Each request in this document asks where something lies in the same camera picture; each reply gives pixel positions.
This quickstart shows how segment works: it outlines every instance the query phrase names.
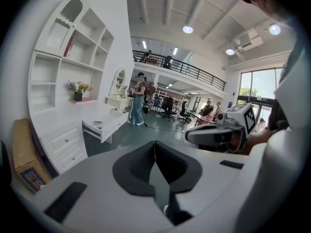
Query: jeans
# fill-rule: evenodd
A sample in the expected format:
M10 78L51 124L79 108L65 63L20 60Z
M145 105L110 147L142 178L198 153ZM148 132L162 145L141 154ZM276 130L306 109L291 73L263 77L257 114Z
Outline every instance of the jeans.
M141 109L144 104L144 97L136 96L131 112L131 118L129 119L130 123L143 123L144 120L142 119Z

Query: hand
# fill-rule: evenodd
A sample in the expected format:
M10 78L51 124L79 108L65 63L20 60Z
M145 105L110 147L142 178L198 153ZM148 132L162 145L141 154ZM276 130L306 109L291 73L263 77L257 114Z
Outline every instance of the hand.
M269 138L272 136L272 131L269 129L263 129L262 131L258 133L252 133L248 136L248 140L246 142L246 145L244 149L240 152L240 154L249 155L252 148L259 144L259 143L265 143L269 140Z

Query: cardboard box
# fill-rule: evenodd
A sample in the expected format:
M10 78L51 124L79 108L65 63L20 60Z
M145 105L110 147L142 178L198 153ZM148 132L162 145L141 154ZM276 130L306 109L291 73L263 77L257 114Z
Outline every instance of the cardboard box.
M34 192L46 185L51 177L36 155L28 119L16 120L13 125L14 168L21 179Z

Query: open drawer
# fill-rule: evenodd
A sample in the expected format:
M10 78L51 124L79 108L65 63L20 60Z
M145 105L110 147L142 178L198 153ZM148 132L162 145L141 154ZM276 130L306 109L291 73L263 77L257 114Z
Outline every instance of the open drawer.
M115 110L110 110L106 115L92 116L82 120L83 131L101 140L103 143L115 131L119 129L127 121L128 113L120 113ZM94 121L102 121L102 128L96 128Z

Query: floor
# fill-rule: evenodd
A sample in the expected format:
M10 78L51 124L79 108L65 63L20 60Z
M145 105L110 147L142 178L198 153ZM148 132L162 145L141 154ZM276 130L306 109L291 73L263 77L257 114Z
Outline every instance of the floor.
M182 121L171 121L167 117L162 118L162 114L151 112L143 115L147 127L125 123L112 135L112 144L104 142L84 132L84 141L88 156L108 152L127 145L147 143L149 141L161 140L173 142L176 145L186 145L193 147L193 144L185 140L185 132L194 127L195 119L192 123L183 125ZM169 201L169 185L155 164L150 174L150 184L155 187L155 203L162 210Z

